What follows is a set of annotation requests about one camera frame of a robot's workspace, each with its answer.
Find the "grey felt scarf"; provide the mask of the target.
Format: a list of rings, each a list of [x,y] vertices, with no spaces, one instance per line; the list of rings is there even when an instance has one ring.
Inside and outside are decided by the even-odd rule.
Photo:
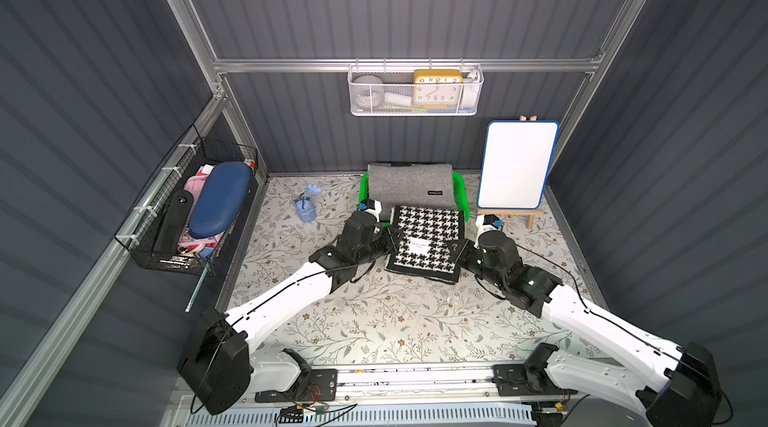
[[[456,207],[450,164],[370,164],[368,189],[368,196],[381,203],[385,214],[399,206],[443,210]]]

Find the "yellow alarm clock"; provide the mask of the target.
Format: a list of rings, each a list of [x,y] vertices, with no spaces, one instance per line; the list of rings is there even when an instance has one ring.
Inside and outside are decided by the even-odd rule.
[[[458,69],[419,69],[414,72],[413,84],[415,106],[450,110],[459,105],[464,77]]]

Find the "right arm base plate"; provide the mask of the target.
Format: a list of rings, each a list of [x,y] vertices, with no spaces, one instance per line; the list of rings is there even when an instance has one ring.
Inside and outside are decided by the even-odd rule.
[[[557,387],[548,376],[545,365],[503,363],[492,366],[492,382],[500,397],[557,396],[569,397],[572,392]]]

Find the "pink item in basket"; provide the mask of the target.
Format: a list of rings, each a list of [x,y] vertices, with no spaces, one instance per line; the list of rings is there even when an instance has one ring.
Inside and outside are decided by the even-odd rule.
[[[214,169],[213,165],[206,164],[200,167],[197,173],[186,181],[184,185],[184,190],[191,193],[193,196],[191,212],[194,211],[194,208],[196,207],[197,201],[204,188],[206,180],[211,174],[211,172],[213,171],[213,169]],[[186,256],[186,257],[209,256],[212,250],[217,246],[222,235],[218,234],[213,237],[200,238],[200,239],[192,237],[191,234],[189,233],[189,228],[188,228],[190,218],[191,218],[191,215],[188,215],[186,224],[182,230],[182,234],[179,237],[176,254],[180,256]]]

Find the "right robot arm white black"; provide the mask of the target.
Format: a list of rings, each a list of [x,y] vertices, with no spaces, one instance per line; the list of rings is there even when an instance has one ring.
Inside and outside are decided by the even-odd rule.
[[[532,392],[577,391],[643,415],[653,426],[716,426],[723,392],[712,353],[654,336],[586,300],[564,280],[527,265],[499,230],[452,241],[450,260],[496,287],[515,308],[566,329],[610,360],[582,358],[543,343],[518,378]]]

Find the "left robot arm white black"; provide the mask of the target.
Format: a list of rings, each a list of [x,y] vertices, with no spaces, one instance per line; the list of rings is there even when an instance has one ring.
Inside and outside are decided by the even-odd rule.
[[[395,253],[402,239],[402,231],[383,225],[377,214],[357,211],[341,234],[278,285],[226,312],[205,310],[177,365],[193,392],[191,413],[221,414],[249,389],[303,395],[311,375],[307,362],[291,349],[260,354],[258,347],[303,309],[357,280],[360,265]]]

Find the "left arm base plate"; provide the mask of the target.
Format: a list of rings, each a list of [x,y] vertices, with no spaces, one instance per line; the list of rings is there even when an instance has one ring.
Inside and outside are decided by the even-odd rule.
[[[297,380],[283,392],[257,392],[257,403],[288,402],[310,404],[317,401],[330,402],[336,398],[339,385],[337,369],[312,369],[302,372]]]

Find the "black white houndstooth scarf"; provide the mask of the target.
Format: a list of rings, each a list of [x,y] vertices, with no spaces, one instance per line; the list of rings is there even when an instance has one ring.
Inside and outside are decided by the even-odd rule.
[[[402,238],[386,269],[408,276],[454,285],[460,268],[450,260],[449,244],[465,238],[465,217],[460,210],[396,206],[391,227]]]

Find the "blue oval case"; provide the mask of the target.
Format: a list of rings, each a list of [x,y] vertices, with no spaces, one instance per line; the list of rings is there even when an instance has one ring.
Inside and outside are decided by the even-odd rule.
[[[206,178],[188,222],[194,239],[215,237],[235,220],[248,192],[252,168],[244,162],[216,165]]]

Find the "green plastic basket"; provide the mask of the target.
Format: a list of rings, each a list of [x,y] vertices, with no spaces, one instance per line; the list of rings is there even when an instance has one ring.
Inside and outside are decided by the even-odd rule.
[[[365,173],[360,181],[360,191],[358,204],[364,206],[368,199],[369,187],[368,187],[369,174]],[[463,213],[464,221],[469,222],[471,218],[471,209],[469,205],[468,195],[466,191],[466,185],[464,178],[456,171],[452,172],[453,188],[454,188],[454,200],[457,208]]]

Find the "light blue spray bottle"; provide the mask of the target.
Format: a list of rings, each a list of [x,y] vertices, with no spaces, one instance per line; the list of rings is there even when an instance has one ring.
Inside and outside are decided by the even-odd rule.
[[[299,220],[305,224],[311,224],[316,219],[316,209],[314,198],[322,193],[322,190],[315,184],[307,184],[304,191],[295,201],[296,214]]]

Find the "white tape roll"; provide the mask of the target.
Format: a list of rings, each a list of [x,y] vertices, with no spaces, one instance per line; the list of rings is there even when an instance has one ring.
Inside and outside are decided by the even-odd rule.
[[[360,76],[351,82],[350,95],[356,109],[372,111],[383,103],[384,82],[374,75]]]

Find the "aluminium front rail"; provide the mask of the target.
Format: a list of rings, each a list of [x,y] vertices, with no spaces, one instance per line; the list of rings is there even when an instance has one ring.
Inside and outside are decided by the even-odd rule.
[[[312,369],[337,369],[337,403],[375,399],[443,402],[474,401],[489,397],[517,402],[554,402],[557,396],[500,397],[492,382],[494,362],[311,366],[285,352],[250,357],[226,355],[215,359],[187,360],[180,377],[193,396],[193,412],[218,415],[239,402],[257,403],[254,395],[286,391],[299,374]]]

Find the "black remote in basket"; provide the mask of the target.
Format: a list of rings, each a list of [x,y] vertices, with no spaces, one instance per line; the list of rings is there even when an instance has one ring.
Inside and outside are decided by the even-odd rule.
[[[170,196],[153,243],[154,258],[167,260],[175,254],[192,202],[192,194],[185,190],[178,190]]]

